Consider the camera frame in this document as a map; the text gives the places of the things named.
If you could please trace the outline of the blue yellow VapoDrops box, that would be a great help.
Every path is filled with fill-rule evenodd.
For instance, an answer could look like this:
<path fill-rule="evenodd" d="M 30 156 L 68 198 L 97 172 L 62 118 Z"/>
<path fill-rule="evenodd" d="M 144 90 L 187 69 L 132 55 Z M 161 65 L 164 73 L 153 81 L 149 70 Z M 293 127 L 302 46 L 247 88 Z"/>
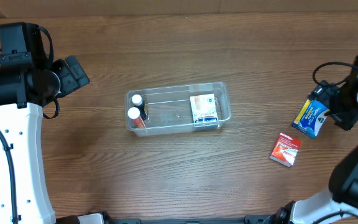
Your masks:
<path fill-rule="evenodd" d="M 316 138 L 326 120 L 329 109 L 317 100 L 306 100 L 292 126 L 310 138 Z"/>

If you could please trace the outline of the black bottle white cap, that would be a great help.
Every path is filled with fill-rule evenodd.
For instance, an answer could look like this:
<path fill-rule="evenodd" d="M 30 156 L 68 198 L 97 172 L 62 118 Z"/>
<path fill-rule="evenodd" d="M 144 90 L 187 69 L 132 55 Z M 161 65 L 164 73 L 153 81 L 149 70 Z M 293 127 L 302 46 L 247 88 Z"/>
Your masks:
<path fill-rule="evenodd" d="M 131 98 L 132 104 L 139 109 L 140 111 L 140 117 L 143 120 L 148 119 L 148 112 L 147 112 L 147 108 L 145 105 L 145 101 L 143 99 L 143 97 L 141 97 L 140 95 L 134 95 Z"/>

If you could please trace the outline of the red white small box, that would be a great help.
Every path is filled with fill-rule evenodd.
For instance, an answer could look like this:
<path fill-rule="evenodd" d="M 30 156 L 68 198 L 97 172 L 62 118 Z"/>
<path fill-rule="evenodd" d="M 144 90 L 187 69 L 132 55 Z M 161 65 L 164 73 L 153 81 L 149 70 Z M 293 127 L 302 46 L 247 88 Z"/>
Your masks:
<path fill-rule="evenodd" d="M 285 133 L 280 133 L 269 158 L 287 167 L 294 165 L 301 140 Z"/>

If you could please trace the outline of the orange tube white cap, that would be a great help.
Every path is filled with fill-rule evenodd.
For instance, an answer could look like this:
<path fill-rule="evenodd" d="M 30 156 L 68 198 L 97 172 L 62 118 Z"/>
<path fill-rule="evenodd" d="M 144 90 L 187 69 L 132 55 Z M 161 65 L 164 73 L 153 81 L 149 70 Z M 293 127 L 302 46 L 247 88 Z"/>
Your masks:
<path fill-rule="evenodd" d="M 137 128 L 145 128 L 144 120 L 141 118 L 140 110 L 136 107 L 131 107 L 127 111 L 128 117 L 133 121 Z"/>

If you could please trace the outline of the white blue bandage box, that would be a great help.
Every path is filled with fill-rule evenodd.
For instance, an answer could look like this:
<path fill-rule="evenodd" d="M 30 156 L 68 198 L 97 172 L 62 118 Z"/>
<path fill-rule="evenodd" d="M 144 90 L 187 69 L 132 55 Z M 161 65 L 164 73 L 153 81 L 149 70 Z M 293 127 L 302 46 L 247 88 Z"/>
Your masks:
<path fill-rule="evenodd" d="M 194 123 L 208 123 L 218 120 L 214 94 L 190 97 L 191 111 Z"/>

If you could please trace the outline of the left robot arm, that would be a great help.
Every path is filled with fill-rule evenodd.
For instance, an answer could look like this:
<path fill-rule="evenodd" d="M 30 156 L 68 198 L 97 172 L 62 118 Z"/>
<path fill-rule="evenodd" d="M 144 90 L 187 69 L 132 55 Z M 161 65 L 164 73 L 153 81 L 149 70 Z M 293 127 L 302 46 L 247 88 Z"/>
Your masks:
<path fill-rule="evenodd" d="M 37 24 L 0 25 L 0 223 L 56 223 L 41 149 L 43 108 L 89 83 L 76 57 L 55 59 Z"/>

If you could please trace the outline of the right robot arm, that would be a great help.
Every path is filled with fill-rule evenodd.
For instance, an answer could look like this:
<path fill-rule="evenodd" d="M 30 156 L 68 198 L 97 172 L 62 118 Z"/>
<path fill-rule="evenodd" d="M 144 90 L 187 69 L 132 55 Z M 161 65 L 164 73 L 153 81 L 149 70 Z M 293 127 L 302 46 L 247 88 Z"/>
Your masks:
<path fill-rule="evenodd" d="M 358 121 L 358 55 L 350 74 L 337 83 L 316 81 L 293 127 L 315 138 L 327 117 L 348 131 Z M 328 186 L 308 199 L 292 201 L 264 223 L 334 223 L 358 218 L 358 145 L 331 173 Z"/>

